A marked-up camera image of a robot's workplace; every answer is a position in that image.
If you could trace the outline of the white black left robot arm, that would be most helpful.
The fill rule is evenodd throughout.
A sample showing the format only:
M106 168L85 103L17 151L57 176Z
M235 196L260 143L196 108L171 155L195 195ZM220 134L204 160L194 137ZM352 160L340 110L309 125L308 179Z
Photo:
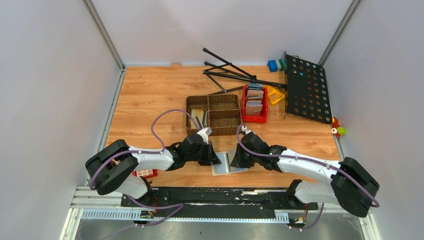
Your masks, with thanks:
M194 133L183 141L173 143L164 149L137 148L118 139L102 149L85 163L90 176L89 187L99 195L112 192L129 195L140 206L149 206L153 201L150 185L141 177L133 175L138 170L174 171L187 162L201 166L221 163L208 135Z

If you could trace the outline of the white card holder wallet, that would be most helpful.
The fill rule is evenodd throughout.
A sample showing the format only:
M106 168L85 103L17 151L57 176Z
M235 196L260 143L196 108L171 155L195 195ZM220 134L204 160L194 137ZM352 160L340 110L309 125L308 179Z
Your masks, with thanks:
M229 151L217 152L216 155L220 160L220 164L213 164L211 166L211 173L213 176L228 175L248 171L247 168L237 168L230 166L230 163L236 155L235 148Z

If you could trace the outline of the brown wicker divided basket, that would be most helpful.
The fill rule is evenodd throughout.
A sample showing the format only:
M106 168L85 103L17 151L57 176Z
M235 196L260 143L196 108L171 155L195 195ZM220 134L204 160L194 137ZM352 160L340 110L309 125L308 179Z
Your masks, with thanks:
M186 112L191 110L207 111L207 127L211 136L233 136L242 123L241 106L236 94L191 95L185 99ZM186 133L191 135L197 129L190 129L189 117L186 118Z

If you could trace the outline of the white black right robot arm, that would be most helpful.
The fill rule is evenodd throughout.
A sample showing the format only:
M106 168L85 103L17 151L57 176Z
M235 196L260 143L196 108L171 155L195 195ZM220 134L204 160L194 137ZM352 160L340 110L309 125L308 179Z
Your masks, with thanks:
M286 204L298 209L303 204L338 204L348 213L364 218L376 200L379 183L354 158L326 160L295 152L285 146L268 145L252 131L237 137L236 153L230 165L247 169L259 164L269 171L293 173L314 182L295 180L285 195Z

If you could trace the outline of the gold credit cards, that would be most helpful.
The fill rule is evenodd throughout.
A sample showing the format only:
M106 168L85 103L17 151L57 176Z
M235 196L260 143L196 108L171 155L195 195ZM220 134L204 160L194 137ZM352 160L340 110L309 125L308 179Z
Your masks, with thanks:
M202 109L192 109L190 112L191 117L194 119L194 121L189 117L189 128L196 130L196 126L198 126L200 129L208 127L208 112Z

